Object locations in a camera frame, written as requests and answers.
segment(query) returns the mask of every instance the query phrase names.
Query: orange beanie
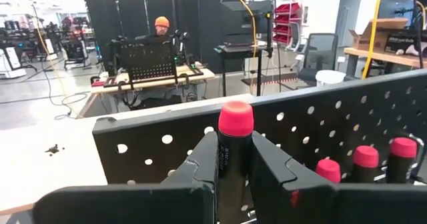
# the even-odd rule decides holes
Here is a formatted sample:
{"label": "orange beanie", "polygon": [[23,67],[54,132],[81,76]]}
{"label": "orange beanie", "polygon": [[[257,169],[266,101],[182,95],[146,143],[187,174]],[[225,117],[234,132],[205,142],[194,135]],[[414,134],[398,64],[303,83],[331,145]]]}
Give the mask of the orange beanie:
{"label": "orange beanie", "polygon": [[154,26],[162,26],[169,28],[169,20],[167,20],[166,17],[158,17],[154,22]]}

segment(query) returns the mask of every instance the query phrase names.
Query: red cap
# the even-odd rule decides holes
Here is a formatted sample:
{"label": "red cap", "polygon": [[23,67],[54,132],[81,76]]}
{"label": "red cap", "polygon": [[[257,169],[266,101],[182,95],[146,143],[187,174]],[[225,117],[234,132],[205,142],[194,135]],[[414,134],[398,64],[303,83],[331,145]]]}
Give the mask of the red cap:
{"label": "red cap", "polygon": [[393,139],[392,146],[390,147],[390,152],[398,157],[415,158],[416,149],[416,141],[407,137],[397,137]]}
{"label": "red cap", "polygon": [[320,160],[316,167],[316,173],[334,183],[341,181],[340,164],[330,159]]}
{"label": "red cap", "polygon": [[361,167],[375,168],[379,162],[378,151],[370,146],[359,146],[353,154],[353,163]]}
{"label": "red cap", "polygon": [[252,106],[241,101],[229,101],[222,107],[218,129],[231,137],[245,137],[254,130]]}

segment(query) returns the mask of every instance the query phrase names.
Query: monitor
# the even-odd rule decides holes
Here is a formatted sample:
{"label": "monitor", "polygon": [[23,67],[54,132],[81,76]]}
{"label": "monitor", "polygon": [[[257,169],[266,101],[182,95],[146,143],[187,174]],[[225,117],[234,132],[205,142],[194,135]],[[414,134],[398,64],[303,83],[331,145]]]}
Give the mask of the monitor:
{"label": "monitor", "polygon": [[[271,1],[250,1],[246,5],[255,17],[256,33],[267,33],[265,14],[272,12]],[[253,43],[252,18],[246,7],[239,1],[221,2],[220,25],[224,43],[248,45]]]}

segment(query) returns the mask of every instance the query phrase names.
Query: black cylinder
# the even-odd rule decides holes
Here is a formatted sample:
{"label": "black cylinder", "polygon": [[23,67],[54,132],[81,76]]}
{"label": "black cylinder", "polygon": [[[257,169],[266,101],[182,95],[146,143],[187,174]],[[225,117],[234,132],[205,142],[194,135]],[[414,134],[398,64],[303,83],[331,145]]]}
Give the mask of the black cylinder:
{"label": "black cylinder", "polygon": [[218,122],[218,177],[220,222],[240,222],[242,198],[248,175],[249,148],[254,130],[252,107],[230,101],[221,110]]}
{"label": "black cylinder", "polygon": [[380,156],[375,148],[366,145],[357,147],[353,155],[352,182],[373,183],[378,174],[379,161]]}
{"label": "black cylinder", "polygon": [[407,137],[395,138],[387,161],[386,182],[406,183],[416,157],[417,143]]}

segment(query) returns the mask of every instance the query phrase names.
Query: black room divider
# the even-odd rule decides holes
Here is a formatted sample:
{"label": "black room divider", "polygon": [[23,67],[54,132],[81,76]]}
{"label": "black room divider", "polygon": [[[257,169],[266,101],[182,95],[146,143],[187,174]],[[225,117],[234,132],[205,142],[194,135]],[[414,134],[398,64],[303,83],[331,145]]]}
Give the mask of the black room divider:
{"label": "black room divider", "polygon": [[[169,34],[176,29],[187,31],[189,52],[202,63],[208,63],[214,73],[222,73],[220,57],[214,51],[222,43],[218,18],[221,0],[118,0],[118,6],[115,0],[85,1],[104,65],[109,61],[107,45],[112,39],[118,35],[128,39],[149,35],[155,30],[155,19],[165,16],[170,22]],[[242,70],[243,61],[227,61],[226,72]]]}

